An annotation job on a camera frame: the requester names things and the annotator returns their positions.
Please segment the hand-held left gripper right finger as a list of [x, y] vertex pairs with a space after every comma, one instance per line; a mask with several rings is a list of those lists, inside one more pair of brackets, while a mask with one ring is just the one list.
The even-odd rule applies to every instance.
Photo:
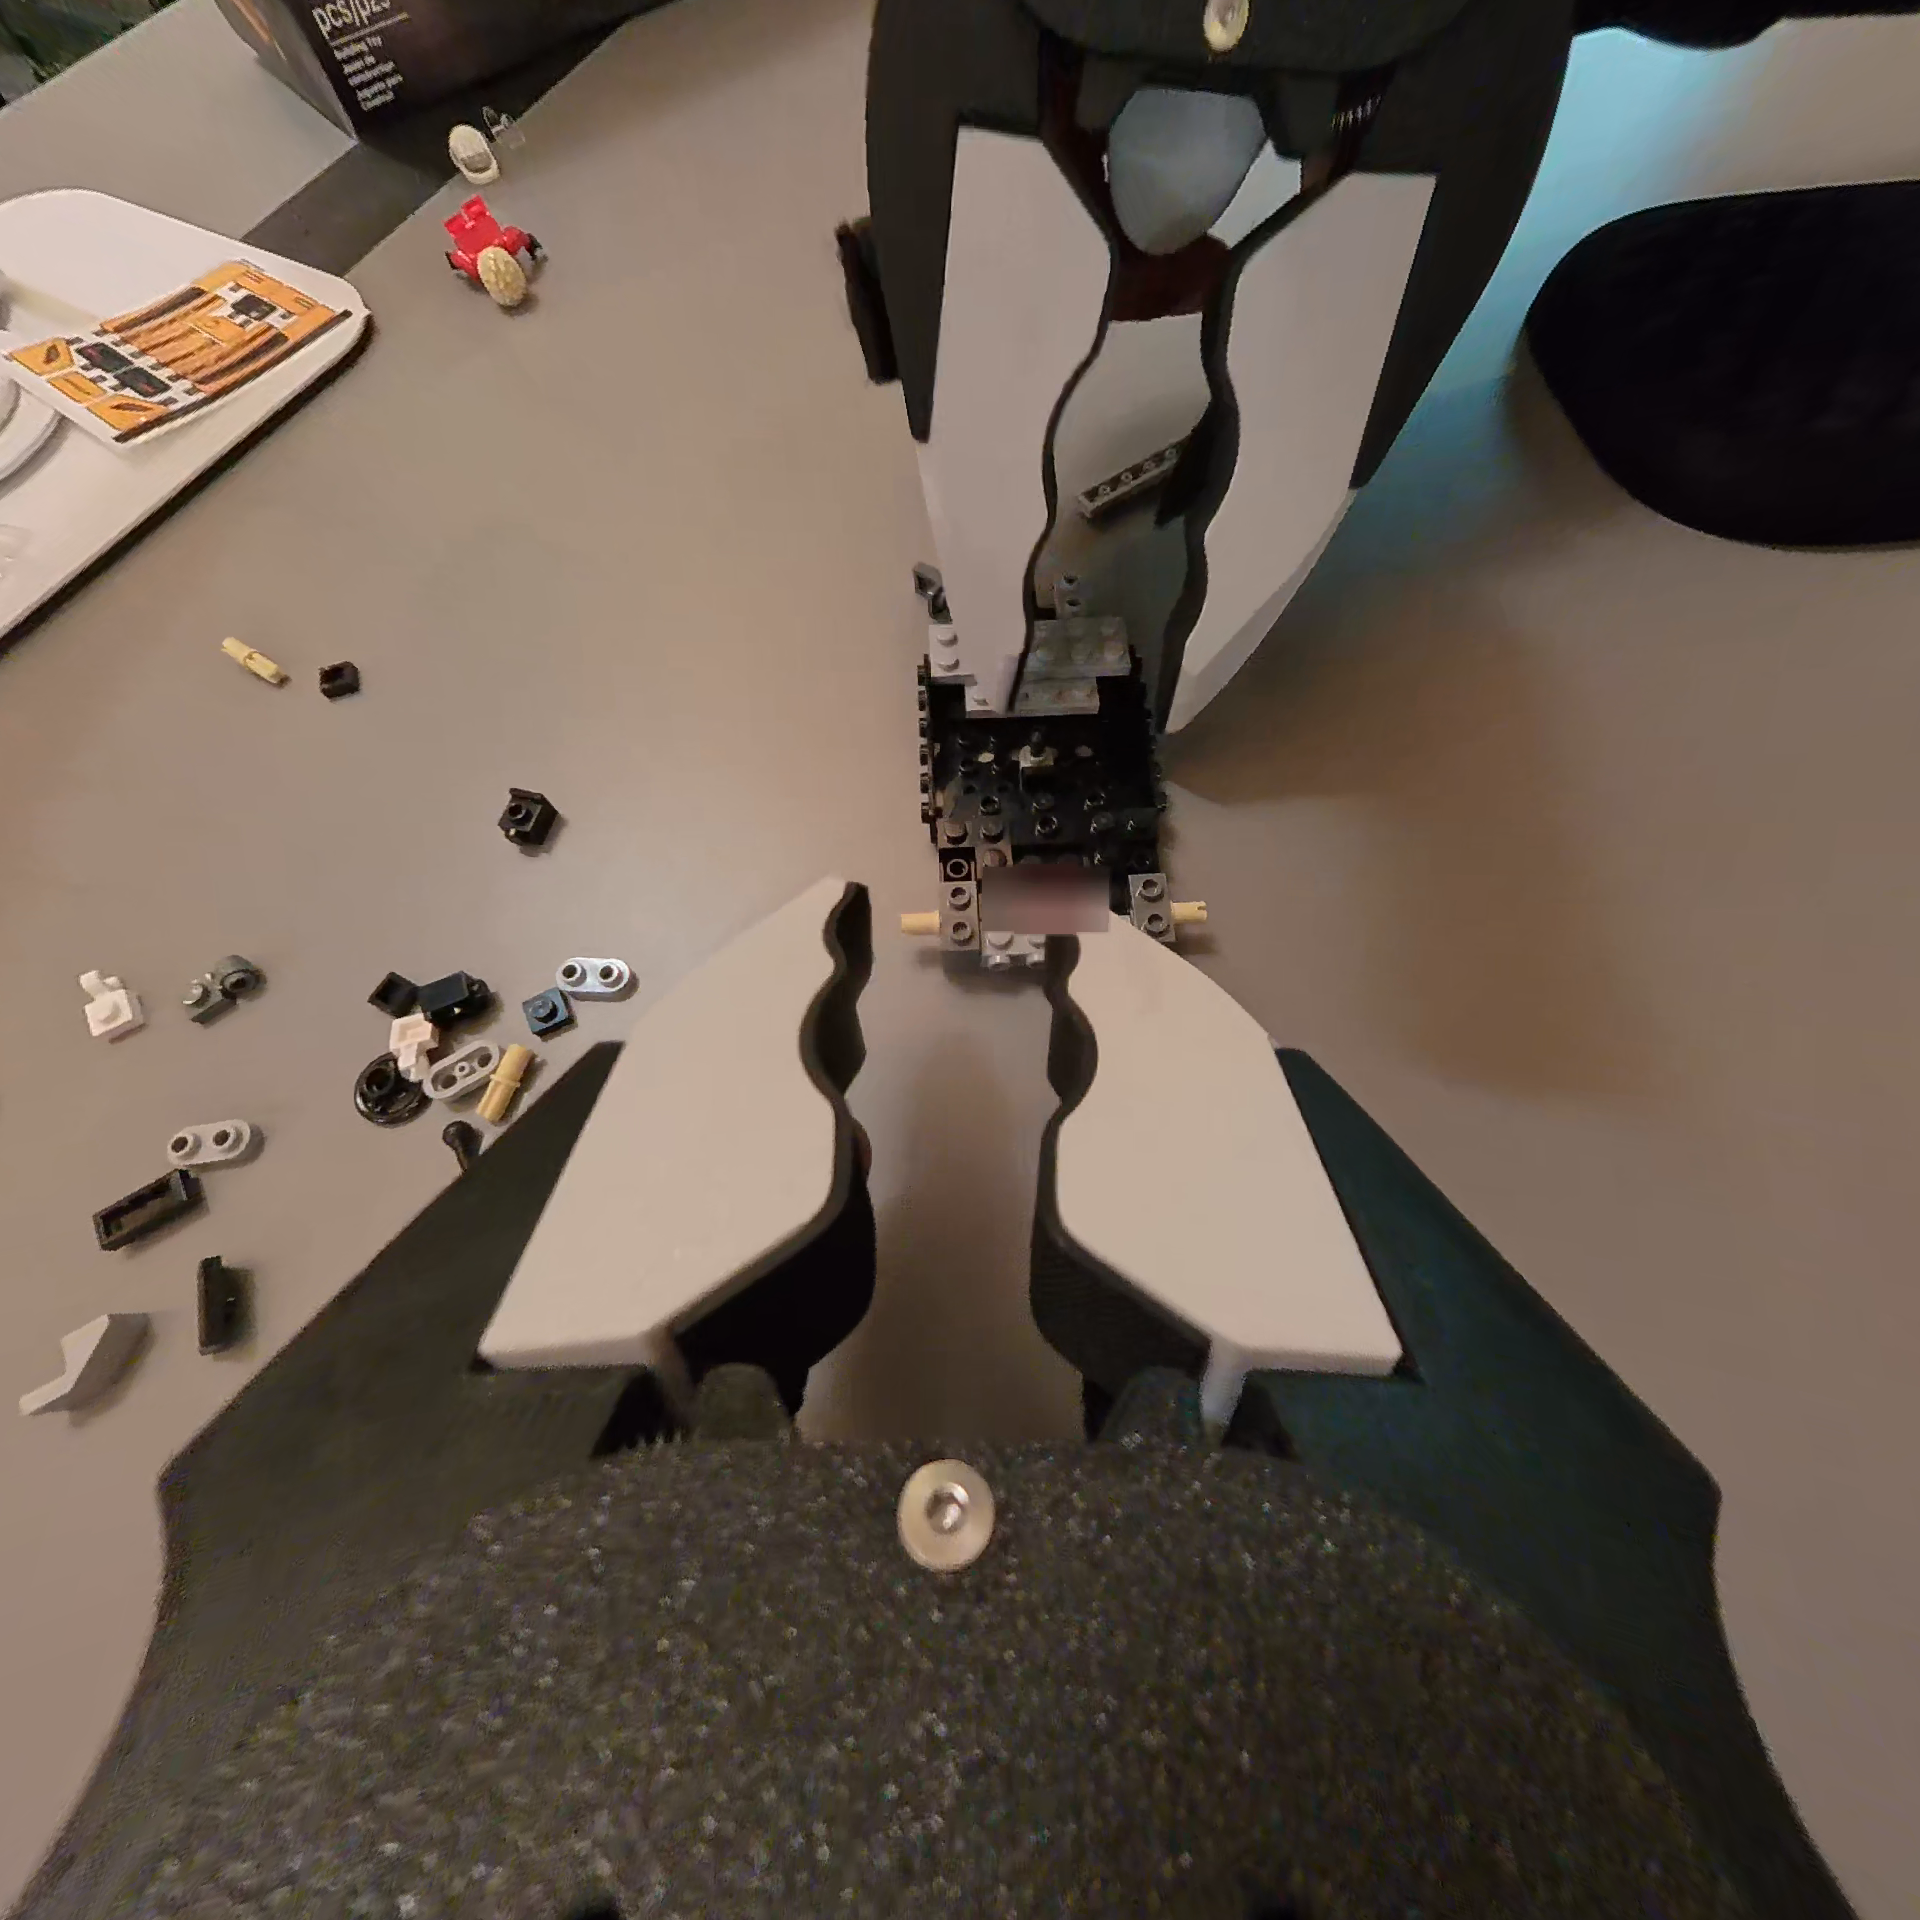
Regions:
[[1252, 1375], [1384, 1379], [1404, 1346], [1280, 1051], [1135, 928], [1047, 949], [1030, 1313], [1102, 1394], [1166, 1369], [1229, 1420]]

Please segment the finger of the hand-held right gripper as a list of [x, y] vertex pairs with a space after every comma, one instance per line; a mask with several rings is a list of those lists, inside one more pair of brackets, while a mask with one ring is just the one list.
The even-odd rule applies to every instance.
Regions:
[[978, 711], [1013, 713], [1030, 570], [1054, 522], [1050, 427], [1105, 317], [1113, 248], [1030, 136], [960, 128], [919, 479]]
[[1234, 252], [1215, 384], [1226, 476], [1188, 522], [1197, 601], [1180, 616], [1167, 733], [1236, 679], [1352, 504], [1432, 189], [1432, 175], [1346, 175], [1297, 192]]

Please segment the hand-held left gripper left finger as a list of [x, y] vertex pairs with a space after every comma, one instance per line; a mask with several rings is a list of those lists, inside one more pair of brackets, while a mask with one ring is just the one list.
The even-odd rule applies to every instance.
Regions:
[[497, 1372], [690, 1369], [688, 1337], [856, 1184], [872, 901], [823, 879], [637, 1015], [480, 1336]]

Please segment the long grey brick plate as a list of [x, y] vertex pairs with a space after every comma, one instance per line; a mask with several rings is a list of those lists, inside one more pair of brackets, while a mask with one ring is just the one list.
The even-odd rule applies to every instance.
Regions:
[[1186, 440], [1177, 440], [1133, 465], [1111, 472], [1074, 496], [1077, 512], [1084, 522], [1103, 522], [1133, 507], [1166, 487], [1183, 453]]

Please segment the black brick car chassis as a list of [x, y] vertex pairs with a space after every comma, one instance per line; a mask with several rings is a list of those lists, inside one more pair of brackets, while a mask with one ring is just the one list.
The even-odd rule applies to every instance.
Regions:
[[927, 619], [919, 800], [940, 871], [901, 932], [984, 971], [1033, 969], [1074, 897], [1175, 945], [1208, 921], [1161, 865], [1166, 792], [1144, 672], [1117, 616], [1063, 573], [1040, 608], [1013, 713], [978, 711], [952, 624]]

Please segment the grey desk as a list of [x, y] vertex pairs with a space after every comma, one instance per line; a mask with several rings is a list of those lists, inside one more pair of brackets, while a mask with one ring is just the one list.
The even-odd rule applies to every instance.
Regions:
[[[864, 880], [880, 1288], [806, 1428], [1077, 1426], [1025, 1311], [1048, 1010], [895, 932], [932, 893], [927, 525], [832, 257], [865, 44], [861, 4], [633, 24], [506, 156], [534, 311], [457, 289], [422, 209], [359, 264], [337, 381], [5, 652], [5, 1906], [136, 1673], [161, 1467], [455, 1177], [436, 1122], [352, 1112], [389, 971], [480, 975], [521, 1027], [557, 961], [625, 957], [552, 1088]], [[1910, 175], [1910, 17], [1580, 41], [1471, 322], [1167, 755], [1197, 965], [1716, 1476], [1735, 1659], [1861, 1915], [1916, 1915], [1916, 551], [1646, 512], [1519, 325], [1628, 210]], [[496, 831], [509, 786], [559, 808], [543, 852]], [[98, 1247], [232, 1117], [253, 1151], [194, 1213]], [[206, 1258], [250, 1291], [217, 1356]], [[103, 1313], [151, 1316], [114, 1392], [20, 1417]]]

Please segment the person's right hand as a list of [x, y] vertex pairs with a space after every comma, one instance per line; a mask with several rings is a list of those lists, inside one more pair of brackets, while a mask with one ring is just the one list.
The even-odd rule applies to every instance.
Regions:
[[1232, 265], [1232, 248], [1208, 233], [1166, 255], [1141, 252], [1125, 236], [1111, 243], [1103, 317], [1138, 325], [1205, 316]]

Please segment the pile of small brick pieces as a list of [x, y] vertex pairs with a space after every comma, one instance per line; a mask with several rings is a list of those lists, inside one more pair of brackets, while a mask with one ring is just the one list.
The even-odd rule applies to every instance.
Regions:
[[[617, 961], [568, 961], [554, 986], [530, 996], [521, 1010], [534, 1037], [572, 1021], [566, 989], [590, 999], [621, 996], [630, 988], [629, 969]], [[450, 1121], [442, 1138], [462, 1169], [480, 1153], [481, 1122], [503, 1122], [513, 1100], [513, 1076], [522, 1072], [533, 1051], [473, 1041], [439, 1053], [439, 1020], [428, 1010], [399, 1015], [391, 1024], [391, 1044], [361, 1069], [354, 1083], [354, 1109], [373, 1122], [405, 1122], [428, 1107], [473, 1105], [469, 1121]], [[248, 1121], [220, 1121], [177, 1130], [166, 1143], [166, 1173], [122, 1197], [109, 1203], [93, 1219], [93, 1236], [106, 1252], [146, 1242], [169, 1229], [202, 1205], [201, 1173], [248, 1156], [255, 1130]], [[230, 1352], [248, 1331], [248, 1273], [220, 1255], [196, 1269], [196, 1343], [198, 1353]], [[109, 1392], [129, 1363], [143, 1352], [153, 1322], [143, 1313], [103, 1313], [61, 1336], [61, 1369], [25, 1392], [16, 1408], [20, 1417], [85, 1411]]]

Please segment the black quilted pad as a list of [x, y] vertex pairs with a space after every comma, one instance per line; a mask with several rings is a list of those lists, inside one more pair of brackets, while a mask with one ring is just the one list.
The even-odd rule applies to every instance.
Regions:
[[1917, 539], [1917, 181], [1629, 213], [1549, 273], [1527, 352], [1624, 495], [1709, 538]]

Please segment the black toy car box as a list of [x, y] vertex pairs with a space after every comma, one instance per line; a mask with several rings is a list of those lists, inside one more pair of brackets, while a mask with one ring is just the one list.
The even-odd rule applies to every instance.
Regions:
[[253, 59], [361, 148], [455, 177], [447, 131], [521, 112], [660, 2], [220, 2]]

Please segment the white wooden book stand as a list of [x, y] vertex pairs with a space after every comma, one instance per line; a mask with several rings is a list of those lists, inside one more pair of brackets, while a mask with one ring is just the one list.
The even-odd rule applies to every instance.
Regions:
[[129, 443], [81, 435], [23, 397], [5, 375], [2, 636], [31, 621], [208, 472], [333, 377], [370, 330], [367, 304], [346, 279], [255, 243], [85, 187], [48, 187], [5, 201], [5, 351], [122, 316], [232, 259], [253, 261], [359, 317], [230, 397]]

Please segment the orange sticker sheet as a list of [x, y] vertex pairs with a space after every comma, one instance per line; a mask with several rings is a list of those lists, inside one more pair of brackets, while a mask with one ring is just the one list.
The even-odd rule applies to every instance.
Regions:
[[357, 317], [232, 259], [122, 316], [14, 343], [2, 370], [81, 435], [129, 443], [240, 393]]

